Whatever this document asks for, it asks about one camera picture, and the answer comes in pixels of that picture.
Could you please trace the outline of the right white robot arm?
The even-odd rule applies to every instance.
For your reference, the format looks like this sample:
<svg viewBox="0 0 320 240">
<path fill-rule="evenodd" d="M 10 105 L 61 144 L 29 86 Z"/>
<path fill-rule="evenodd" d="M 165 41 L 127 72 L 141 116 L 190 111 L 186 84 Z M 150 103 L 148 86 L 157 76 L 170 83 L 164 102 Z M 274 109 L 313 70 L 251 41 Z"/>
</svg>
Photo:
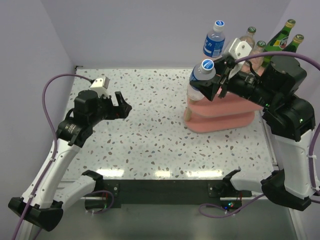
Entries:
<svg viewBox="0 0 320 240">
<path fill-rule="evenodd" d="M 232 71 L 249 57 L 222 57 L 214 62 L 215 75 L 191 80 L 193 88 L 209 101 L 233 93 L 263 108 L 262 118 L 270 127 L 284 155 L 280 170 L 271 174 L 245 173 L 234 170 L 223 178 L 223 192 L 230 197 L 239 191 L 258 192 L 272 203 L 298 211 L 312 203 L 320 194 L 314 148 L 320 133 L 315 110 L 296 91 L 307 76 L 301 67 L 304 60 L 314 67 L 320 65 L 311 58 L 287 51 L 271 51 L 270 63 L 261 75 L 254 71 Z"/>
</svg>

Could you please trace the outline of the pink three-tier shelf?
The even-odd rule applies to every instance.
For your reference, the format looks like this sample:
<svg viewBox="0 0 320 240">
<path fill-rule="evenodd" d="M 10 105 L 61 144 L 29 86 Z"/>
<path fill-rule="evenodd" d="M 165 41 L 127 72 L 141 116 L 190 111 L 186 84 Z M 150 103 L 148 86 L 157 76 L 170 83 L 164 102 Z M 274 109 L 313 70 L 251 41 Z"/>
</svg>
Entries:
<svg viewBox="0 0 320 240">
<path fill-rule="evenodd" d="M 187 108 L 183 119 L 192 132 L 203 134 L 242 128 L 252 123 L 262 107 L 228 92 L 224 98 L 208 100 L 199 90 L 187 84 Z"/>
</svg>

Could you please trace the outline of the green glass bottle gold cap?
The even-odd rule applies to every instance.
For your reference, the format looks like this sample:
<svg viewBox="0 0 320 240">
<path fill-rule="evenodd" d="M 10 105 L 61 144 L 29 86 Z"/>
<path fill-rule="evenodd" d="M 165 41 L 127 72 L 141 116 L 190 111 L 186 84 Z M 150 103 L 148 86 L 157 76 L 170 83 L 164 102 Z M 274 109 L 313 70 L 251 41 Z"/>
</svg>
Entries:
<svg viewBox="0 0 320 240">
<path fill-rule="evenodd" d="M 287 45 L 290 32 L 295 24 L 296 21 L 294 19 L 288 19 L 284 27 L 267 43 L 263 52 L 282 51 Z"/>
</svg>

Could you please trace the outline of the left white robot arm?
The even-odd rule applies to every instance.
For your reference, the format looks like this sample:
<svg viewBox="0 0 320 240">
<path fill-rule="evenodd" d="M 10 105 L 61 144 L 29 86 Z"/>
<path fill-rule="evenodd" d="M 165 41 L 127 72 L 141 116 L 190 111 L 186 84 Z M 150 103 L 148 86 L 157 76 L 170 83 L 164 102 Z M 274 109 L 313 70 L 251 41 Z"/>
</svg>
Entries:
<svg viewBox="0 0 320 240">
<path fill-rule="evenodd" d="M 71 161 L 104 120 L 125 119 L 132 106 L 120 91 L 115 92 L 117 105 L 110 97 L 98 96 L 94 90 L 80 91 L 64 120 L 58 125 L 49 154 L 36 178 L 21 197 L 8 203 L 16 215 L 50 232 L 60 222 L 64 211 L 84 195 L 99 196 L 104 190 L 102 175 L 85 171 L 73 183 L 70 193 L 57 194 L 57 187 Z"/>
</svg>

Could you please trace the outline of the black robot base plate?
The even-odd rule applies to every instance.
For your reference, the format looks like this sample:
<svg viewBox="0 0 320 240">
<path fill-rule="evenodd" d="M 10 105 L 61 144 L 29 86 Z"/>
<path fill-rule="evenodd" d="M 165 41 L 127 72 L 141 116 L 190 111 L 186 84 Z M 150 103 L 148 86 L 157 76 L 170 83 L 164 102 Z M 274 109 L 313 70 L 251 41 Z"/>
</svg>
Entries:
<svg viewBox="0 0 320 240">
<path fill-rule="evenodd" d="M 224 180 L 113 180 L 105 179 L 85 198 L 86 210 L 101 211 L 122 205 L 201 205 L 216 204 L 226 210 L 242 206 L 252 192 L 238 191 Z"/>
</svg>

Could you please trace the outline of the clear Chang glass bottle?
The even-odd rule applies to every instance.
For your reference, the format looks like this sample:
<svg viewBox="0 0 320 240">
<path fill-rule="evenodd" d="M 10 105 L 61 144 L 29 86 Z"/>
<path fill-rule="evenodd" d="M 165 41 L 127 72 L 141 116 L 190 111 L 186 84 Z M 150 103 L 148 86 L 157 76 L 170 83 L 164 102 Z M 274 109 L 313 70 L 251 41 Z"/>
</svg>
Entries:
<svg viewBox="0 0 320 240">
<path fill-rule="evenodd" d="M 248 27 L 246 34 L 244 34 L 243 36 L 241 36 L 239 39 L 241 41 L 245 41 L 247 42 L 250 47 L 253 49 L 255 47 L 255 39 L 254 39 L 254 35 L 256 33 L 256 28 L 253 26 Z"/>
<path fill-rule="evenodd" d="M 261 54 L 264 51 L 265 46 L 266 46 L 266 42 L 263 40 L 259 40 L 249 55 L 255 56 L 257 54 Z M 251 66 L 254 71 L 257 71 L 261 67 L 263 61 L 264 61 L 263 56 L 255 57 L 255 58 L 251 58 L 248 61 L 246 61 L 245 65 L 248 67 Z"/>
</svg>

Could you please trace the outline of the blue label water bottle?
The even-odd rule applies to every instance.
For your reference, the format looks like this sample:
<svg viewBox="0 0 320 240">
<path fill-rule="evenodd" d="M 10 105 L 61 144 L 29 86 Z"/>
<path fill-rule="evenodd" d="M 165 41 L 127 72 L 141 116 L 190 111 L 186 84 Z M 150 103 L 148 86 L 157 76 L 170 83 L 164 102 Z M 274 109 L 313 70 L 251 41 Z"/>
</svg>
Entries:
<svg viewBox="0 0 320 240">
<path fill-rule="evenodd" d="M 216 74 L 215 63 L 213 60 L 206 58 L 202 62 L 199 62 L 192 70 L 189 77 L 189 84 L 187 85 L 187 97 L 191 101 L 200 101 L 205 96 L 197 90 L 195 87 L 191 86 L 193 82 L 207 81 L 212 79 Z"/>
<path fill-rule="evenodd" d="M 226 39 L 224 29 L 225 22 L 216 20 L 213 29 L 207 33 L 202 48 L 206 59 L 212 59 L 214 61 L 221 56 Z"/>
</svg>

